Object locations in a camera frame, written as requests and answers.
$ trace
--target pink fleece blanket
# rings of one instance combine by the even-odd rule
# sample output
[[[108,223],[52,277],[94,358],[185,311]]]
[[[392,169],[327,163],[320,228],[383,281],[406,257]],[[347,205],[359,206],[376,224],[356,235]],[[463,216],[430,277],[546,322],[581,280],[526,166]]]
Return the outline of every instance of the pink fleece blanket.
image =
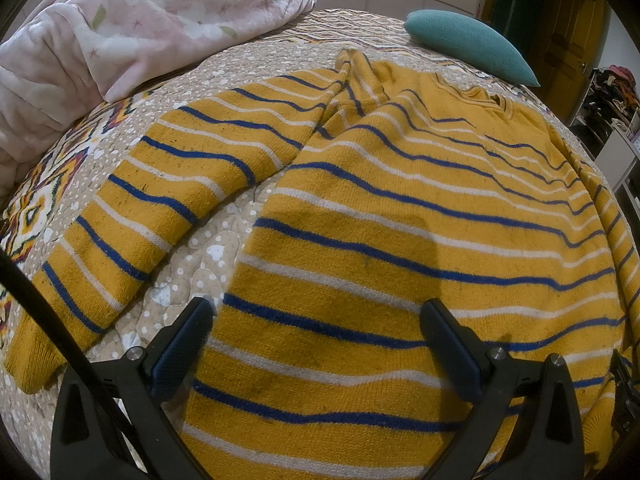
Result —
[[[0,45],[0,205],[71,123],[316,0],[44,0]]]

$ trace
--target pillow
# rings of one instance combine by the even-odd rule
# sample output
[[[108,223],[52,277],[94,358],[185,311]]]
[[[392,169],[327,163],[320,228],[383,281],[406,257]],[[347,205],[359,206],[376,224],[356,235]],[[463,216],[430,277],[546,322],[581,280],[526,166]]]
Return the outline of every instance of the pillow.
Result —
[[[418,43],[509,83],[540,86],[517,49],[478,20],[448,10],[425,9],[409,14],[404,28]]]

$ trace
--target door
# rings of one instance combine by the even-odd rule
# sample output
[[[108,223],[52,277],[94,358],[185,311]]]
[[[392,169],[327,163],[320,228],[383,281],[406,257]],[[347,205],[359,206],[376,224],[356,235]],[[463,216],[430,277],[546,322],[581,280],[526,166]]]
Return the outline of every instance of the door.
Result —
[[[605,13],[604,0],[545,0],[527,61],[541,87],[532,89],[566,121],[594,68]]]

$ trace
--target yellow striped sweater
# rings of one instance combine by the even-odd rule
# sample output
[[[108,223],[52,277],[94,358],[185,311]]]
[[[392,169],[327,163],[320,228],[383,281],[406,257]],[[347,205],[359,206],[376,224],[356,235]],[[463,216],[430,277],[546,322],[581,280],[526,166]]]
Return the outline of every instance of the yellow striped sweater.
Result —
[[[638,338],[625,222],[538,113],[438,75],[343,51],[335,70],[165,114],[34,282],[87,348],[197,219],[282,168],[186,410],[213,478],[418,477],[469,409],[420,334],[434,297],[517,357],[563,354],[586,451],[606,460],[610,354],[631,358]],[[5,362],[18,385],[34,392],[61,363],[24,316]]]

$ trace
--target bedspread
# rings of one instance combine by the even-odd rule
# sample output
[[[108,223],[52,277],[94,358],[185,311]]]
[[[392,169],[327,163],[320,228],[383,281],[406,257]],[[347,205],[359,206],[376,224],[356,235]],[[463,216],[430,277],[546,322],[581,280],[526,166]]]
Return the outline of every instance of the bedspread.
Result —
[[[79,155],[68,162],[74,168],[73,178],[62,179],[59,186],[51,186],[41,194],[35,192],[37,184],[25,189],[24,194],[12,202],[11,218],[14,220],[3,239],[4,247],[13,252],[14,258],[21,259],[25,272],[33,275],[68,225],[122,159],[129,145],[135,144],[141,133],[162,113],[193,99],[212,96],[220,90],[279,73],[316,66],[330,67],[345,45],[363,50],[371,60],[389,59],[416,70],[441,72],[459,88],[480,85],[491,94],[522,102],[540,111],[566,142],[582,154],[582,158],[587,157],[577,139],[534,96],[469,65],[412,45],[399,20],[353,10],[316,11],[289,27],[260,38],[257,43],[233,47],[218,54],[192,72],[168,82],[155,90],[151,98],[138,103],[138,108],[127,120],[113,130],[107,131],[104,127],[108,120],[104,116],[100,119],[102,126],[99,129],[104,134],[100,136],[92,156],[81,150],[84,140],[92,134],[91,128],[76,131],[76,138],[65,137],[61,142],[78,144]],[[33,171],[31,181],[41,182],[49,175],[62,174],[66,164],[62,158],[49,157],[46,164]],[[179,243],[145,284],[128,312],[100,344],[90,349],[90,359],[109,359],[113,355],[122,355],[133,344],[145,345],[159,328],[173,322],[195,294],[209,294],[219,302],[220,294],[226,291],[228,279],[234,273],[236,257],[279,177],[276,175],[221,206]],[[209,257],[209,251],[215,245],[224,247],[220,256],[226,263],[224,267]],[[190,265],[192,262],[195,270],[185,272],[182,266],[185,262],[190,262]],[[6,298],[0,300],[0,317],[8,322],[0,324],[0,333],[5,338],[11,339],[19,311],[19,306],[11,306]],[[0,351],[0,357],[3,355],[4,351]],[[5,377],[0,381],[0,394],[3,398],[1,415],[11,436],[36,470],[46,478],[50,422],[57,387],[26,396],[16,390],[9,377]],[[589,410],[585,409],[582,415],[587,416],[588,413]],[[486,461],[490,464],[495,459],[496,454],[493,453]]]

